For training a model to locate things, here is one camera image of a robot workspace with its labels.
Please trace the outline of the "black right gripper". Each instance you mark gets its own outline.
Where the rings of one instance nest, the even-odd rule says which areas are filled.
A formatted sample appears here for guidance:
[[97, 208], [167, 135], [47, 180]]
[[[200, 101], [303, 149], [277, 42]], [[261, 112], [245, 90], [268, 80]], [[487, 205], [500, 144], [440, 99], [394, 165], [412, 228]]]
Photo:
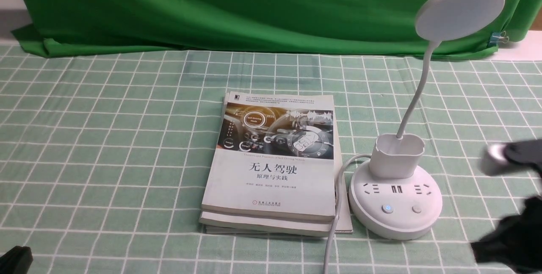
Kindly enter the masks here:
[[[490, 144], [482, 151], [480, 171], [486, 176], [531, 169], [542, 175], [542, 141]], [[517, 274], [542, 269], [542, 199], [527, 197], [519, 214], [501, 218], [494, 231], [471, 243], [476, 263], [500, 263]]]

